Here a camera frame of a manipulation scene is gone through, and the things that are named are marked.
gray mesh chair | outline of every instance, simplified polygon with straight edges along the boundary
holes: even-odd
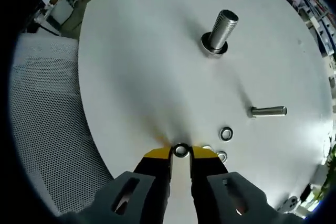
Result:
[[[86,122],[77,55],[76,40],[22,34],[10,80],[9,113],[19,158],[56,216],[81,211],[113,179]]]

bolt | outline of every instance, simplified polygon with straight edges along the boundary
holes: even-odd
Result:
[[[236,14],[230,10],[220,11],[208,39],[209,45],[215,50],[220,50],[237,23],[238,16]]]
[[[251,114],[254,117],[259,117],[259,116],[285,116],[285,115],[287,115],[287,108],[286,108],[286,106],[261,108],[261,109],[257,109],[255,107],[252,107],[251,108]]]

floor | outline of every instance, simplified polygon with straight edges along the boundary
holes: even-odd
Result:
[[[91,0],[79,0],[76,2],[71,16],[65,21],[60,29],[63,37],[79,40],[86,4]]]

washer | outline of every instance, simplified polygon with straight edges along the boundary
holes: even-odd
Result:
[[[227,161],[226,152],[217,152],[217,155],[218,155],[219,159],[222,161],[222,163],[225,163]]]
[[[219,132],[219,138],[224,141],[228,142],[233,137],[233,130],[230,127],[224,127]]]
[[[190,154],[189,149],[190,147],[187,144],[183,144],[183,143],[176,144],[174,146],[173,153],[175,154],[176,157],[180,157],[180,158],[188,157]]]
[[[211,150],[211,151],[214,152],[214,149],[212,149],[212,147],[210,145],[204,145],[202,148],[203,149],[208,149],[208,150]]]

desk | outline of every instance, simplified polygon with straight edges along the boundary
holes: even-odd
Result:
[[[239,22],[220,59],[198,47],[221,9]],[[91,134],[111,174],[171,142],[226,151],[229,171],[272,206],[300,196],[323,158],[332,101],[319,49],[286,0],[92,0],[79,39],[79,84]],[[285,105],[250,119],[249,106]],[[218,137],[230,126],[234,137]],[[174,158],[165,223],[197,223],[188,160]]]

